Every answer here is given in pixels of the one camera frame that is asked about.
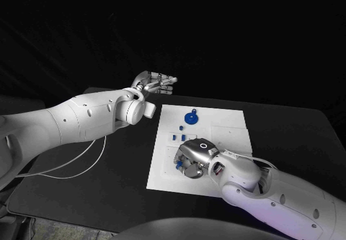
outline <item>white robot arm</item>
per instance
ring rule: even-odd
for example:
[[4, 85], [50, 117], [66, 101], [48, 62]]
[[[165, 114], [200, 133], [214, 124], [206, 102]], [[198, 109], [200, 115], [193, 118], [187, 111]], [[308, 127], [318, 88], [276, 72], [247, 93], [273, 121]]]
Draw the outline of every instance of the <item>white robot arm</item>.
[[96, 140], [152, 117], [149, 93], [171, 94], [175, 77], [144, 71], [129, 88], [82, 94], [57, 106], [0, 115], [0, 190], [30, 160], [58, 145]]
[[253, 157], [219, 152], [203, 138], [185, 141], [174, 164], [191, 179], [207, 174], [223, 200], [298, 240], [346, 240], [346, 203]]

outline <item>white board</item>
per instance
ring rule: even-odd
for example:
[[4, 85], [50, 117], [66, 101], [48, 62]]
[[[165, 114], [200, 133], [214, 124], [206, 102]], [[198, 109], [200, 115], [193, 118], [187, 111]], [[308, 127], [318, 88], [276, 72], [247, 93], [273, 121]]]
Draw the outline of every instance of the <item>white board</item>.
[[[184, 115], [193, 109], [195, 109], [197, 123], [188, 125], [184, 122]], [[203, 175], [198, 179], [190, 179], [175, 169], [172, 159], [178, 146], [182, 144], [181, 134], [185, 135], [185, 141], [194, 138], [204, 138], [216, 146], [220, 145], [220, 148], [230, 147], [227, 150], [250, 156], [252, 147], [243, 112], [193, 106], [161, 106], [145, 188], [219, 198], [219, 189], [207, 175]]]

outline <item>blue object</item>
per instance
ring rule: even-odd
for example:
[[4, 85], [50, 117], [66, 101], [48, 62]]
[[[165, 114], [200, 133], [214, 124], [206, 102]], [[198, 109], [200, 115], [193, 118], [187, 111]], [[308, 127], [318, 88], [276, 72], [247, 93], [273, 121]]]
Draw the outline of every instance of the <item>blue object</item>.
[[198, 116], [195, 115], [195, 109], [191, 109], [191, 112], [184, 115], [184, 122], [190, 125], [195, 124], [198, 121]]
[[180, 167], [181, 165], [182, 165], [182, 162], [178, 161], [174, 168], [178, 170], [178, 167]]

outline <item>table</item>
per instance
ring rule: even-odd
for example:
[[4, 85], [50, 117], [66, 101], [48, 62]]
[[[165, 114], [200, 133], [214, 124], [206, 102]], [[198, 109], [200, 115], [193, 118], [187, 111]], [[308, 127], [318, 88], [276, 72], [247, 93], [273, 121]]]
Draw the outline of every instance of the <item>table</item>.
[[[84, 93], [106, 90], [90, 88]], [[162, 104], [242, 110], [253, 157], [270, 161], [280, 171], [346, 201], [346, 151], [318, 110], [161, 94], [151, 94], [146, 101], [157, 107], [152, 119], [144, 117], [136, 125], [106, 136], [102, 157], [84, 174], [70, 179], [25, 177], [7, 204], [12, 214], [109, 232], [157, 219], [207, 218], [285, 236], [220, 198], [145, 188]], [[31, 172], [67, 162], [89, 143], [70, 143], [41, 153]], [[71, 164], [48, 174], [67, 177], [82, 172], [102, 146], [103, 138]]]

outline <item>floor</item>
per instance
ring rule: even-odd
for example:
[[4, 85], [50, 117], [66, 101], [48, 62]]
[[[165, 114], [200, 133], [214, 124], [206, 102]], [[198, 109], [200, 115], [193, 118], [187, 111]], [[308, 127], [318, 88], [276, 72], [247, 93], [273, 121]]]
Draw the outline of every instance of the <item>floor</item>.
[[109, 240], [115, 233], [33, 218], [21, 240]]

